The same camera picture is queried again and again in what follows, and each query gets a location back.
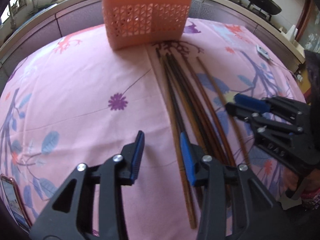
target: white electronic device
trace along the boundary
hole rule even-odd
[[[269,53],[266,52],[263,48],[261,48],[259,45],[257,45],[257,52],[258,54],[263,57],[266,60],[270,60]]]

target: frying pan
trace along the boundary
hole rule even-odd
[[[250,1],[250,4],[248,7],[254,4],[270,15],[276,15],[282,11],[280,6],[277,5],[273,0],[249,0],[249,1]]]

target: countertop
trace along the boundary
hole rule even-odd
[[[31,19],[26,21],[22,26],[20,26],[19,29],[16,30],[15,33],[3,44],[3,46],[0,48],[0,59],[19,41],[19,39],[21,39],[24,35],[26,35],[28,31],[30,31],[32,28],[36,27],[42,21],[44,21],[50,16],[55,15],[59,11],[65,8],[68,8],[70,6],[74,6],[82,1],[85,1],[85,0],[65,0],[33,16]],[[282,44],[284,44],[284,46],[286,46],[301,63],[305,62],[304,55],[301,52],[299,52],[299,50],[292,43],[290,43],[284,36],[282,36],[278,30],[276,30],[273,26],[271,26],[265,20],[261,19],[259,16],[255,15],[254,13],[247,10],[246,8],[229,0],[212,0],[212,1],[220,3],[224,6],[227,6],[237,11],[238,13],[241,13],[242,15],[248,17],[252,21],[256,22],[257,24],[262,26],[264,29],[266,29],[268,32],[270,32],[271,35],[274,35]]]

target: person's hand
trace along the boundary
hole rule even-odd
[[[307,178],[310,180],[310,182],[305,188],[305,191],[310,192],[320,188],[320,170],[315,169]],[[292,191],[295,191],[297,189],[298,179],[299,178],[295,173],[290,171],[288,168],[284,168],[283,182],[286,187]]]

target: blue gripper pad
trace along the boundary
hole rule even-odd
[[[191,156],[192,150],[190,149],[191,144],[186,135],[186,132],[180,134],[180,149],[182,153],[184,167],[189,183],[194,186],[196,183],[195,163]]]
[[[134,142],[135,148],[134,148],[134,153],[133,153],[133,158],[131,162],[131,175],[130,175],[130,180],[132,184],[134,181],[138,178],[138,173],[140,169],[140,163],[142,159],[142,153],[144,149],[144,133],[143,131],[139,131],[137,138]]]
[[[270,106],[264,101],[242,94],[236,94],[234,99],[237,104],[251,108],[257,113],[263,114],[270,112]]]

